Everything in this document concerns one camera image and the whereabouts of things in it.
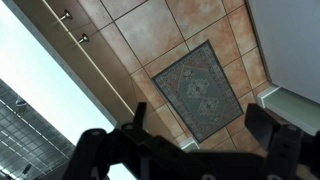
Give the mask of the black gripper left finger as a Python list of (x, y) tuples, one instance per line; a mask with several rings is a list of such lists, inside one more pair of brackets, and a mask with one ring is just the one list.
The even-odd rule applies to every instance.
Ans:
[(115, 129), (89, 129), (82, 133), (62, 180), (109, 180), (114, 165), (121, 164), (133, 177), (140, 177), (135, 145)]

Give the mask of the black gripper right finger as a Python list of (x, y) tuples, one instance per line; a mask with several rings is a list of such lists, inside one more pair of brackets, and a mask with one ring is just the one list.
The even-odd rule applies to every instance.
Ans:
[(293, 125), (281, 125), (257, 104), (248, 105), (245, 126), (267, 151), (260, 177), (295, 180), (304, 133)]

